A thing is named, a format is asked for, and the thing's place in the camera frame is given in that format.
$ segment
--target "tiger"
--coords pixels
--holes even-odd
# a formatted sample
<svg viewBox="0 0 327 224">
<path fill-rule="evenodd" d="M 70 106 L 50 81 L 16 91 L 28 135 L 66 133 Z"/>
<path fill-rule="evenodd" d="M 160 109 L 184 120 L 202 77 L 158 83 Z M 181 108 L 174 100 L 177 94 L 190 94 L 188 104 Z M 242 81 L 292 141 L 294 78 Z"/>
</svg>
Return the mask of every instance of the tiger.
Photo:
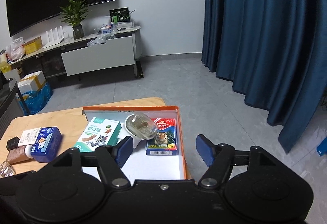
<svg viewBox="0 0 327 224">
<path fill-rule="evenodd" d="M 158 132 L 156 135 L 155 143 L 160 145 L 161 147 L 167 147 L 168 145 L 168 136 L 167 132 Z"/>
</svg>

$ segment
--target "tv stand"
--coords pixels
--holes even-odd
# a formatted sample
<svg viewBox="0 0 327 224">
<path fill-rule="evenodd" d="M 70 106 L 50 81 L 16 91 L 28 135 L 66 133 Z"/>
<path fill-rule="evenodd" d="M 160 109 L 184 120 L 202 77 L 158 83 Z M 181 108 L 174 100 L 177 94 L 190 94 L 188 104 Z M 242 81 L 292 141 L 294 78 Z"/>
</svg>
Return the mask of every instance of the tv stand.
<svg viewBox="0 0 327 224">
<path fill-rule="evenodd" d="M 114 32 L 115 39 L 90 47 L 87 43 L 95 39 L 97 34 L 78 40 L 65 39 L 59 44 L 41 48 L 24 56 L 19 61 L 11 63 L 11 66 L 21 67 L 25 75 L 42 70 L 48 79 L 60 75 L 79 75 L 105 68 L 133 65 L 135 77 L 142 78 L 143 71 L 138 61 L 142 55 L 140 29 L 140 26 L 135 26 Z"/>
</svg>

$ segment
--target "white router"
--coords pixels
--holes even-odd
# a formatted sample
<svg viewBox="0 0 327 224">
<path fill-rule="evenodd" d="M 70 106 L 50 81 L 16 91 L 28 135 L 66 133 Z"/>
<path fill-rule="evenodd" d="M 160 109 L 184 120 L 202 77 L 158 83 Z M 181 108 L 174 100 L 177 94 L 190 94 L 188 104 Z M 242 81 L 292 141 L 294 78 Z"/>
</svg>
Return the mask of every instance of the white router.
<svg viewBox="0 0 327 224">
<path fill-rule="evenodd" d="M 50 36 L 52 35 L 52 40 L 50 40 L 49 31 L 48 30 L 46 31 L 46 35 L 48 37 L 48 43 L 43 46 L 43 49 L 48 48 L 53 45 L 56 45 L 56 44 L 59 44 L 60 42 L 62 42 L 64 40 L 65 36 L 63 34 L 63 27 L 60 26 L 60 32 L 62 33 L 62 37 L 59 36 L 57 27 L 55 28 L 55 31 L 56 31 L 56 36 L 57 36 L 56 39 L 55 39 L 55 35 L 53 34 L 53 29 L 50 30 Z"/>
</svg>

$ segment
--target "open box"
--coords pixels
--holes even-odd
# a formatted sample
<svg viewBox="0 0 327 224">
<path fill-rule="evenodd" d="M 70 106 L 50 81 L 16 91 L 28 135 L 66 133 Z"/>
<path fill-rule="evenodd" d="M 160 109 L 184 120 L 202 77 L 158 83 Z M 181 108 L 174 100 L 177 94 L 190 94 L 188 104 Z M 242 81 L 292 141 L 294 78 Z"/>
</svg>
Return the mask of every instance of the open box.
<svg viewBox="0 0 327 224">
<path fill-rule="evenodd" d="M 186 162 L 184 159 L 183 137 L 180 124 L 179 108 L 177 106 L 89 106 L 83 107 L 83 113 L 88 121 L 93 117 L 125 122 L 127 116 L 142 112 L 150 118 L 175 118 L 178 142 L 176 156 L 147 156 L 146 140 L 142 140 L 133 150 L 132 155 L 122 168 L 123 173 L 133 185 L 135 179 L 148 180 L 180 180 L 186 179 Z M 93 175 L 100 180 L 94 167 L 83 167 L 83 172 Z"/>
</svg>

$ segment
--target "metal bolt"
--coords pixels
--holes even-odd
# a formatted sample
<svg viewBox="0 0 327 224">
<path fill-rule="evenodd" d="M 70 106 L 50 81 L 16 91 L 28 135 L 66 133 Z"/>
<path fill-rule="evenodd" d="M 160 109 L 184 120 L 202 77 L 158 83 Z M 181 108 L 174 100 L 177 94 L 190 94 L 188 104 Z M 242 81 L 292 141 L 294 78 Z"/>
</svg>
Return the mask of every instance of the metal bolt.
<svg viewBox="0 0 327 224">
<path fill-rule="evenodd" d="M 167 190 L 169 188 L 169 186 L 167 184 L 163 184 L 160 186 L 161 190 Z"/>
<path fill-rule="evenodd" d="M 128 184 L 128 181 L 126 179 L 124 179 L 124 178 L 118 178 L 118 179 L 114 179 L 112 181 L 112 185 L 116 186 L 116 187 L 123 187 L 123 186 L 125 186 L 127 184 Z"/>
<path fill-rule="evenodd" d="M 217 184 L 217 181 L 213 178 L 205 178 L 201 181 L 201 184 L 205 187 L 213 187 Z"/>
</svg>

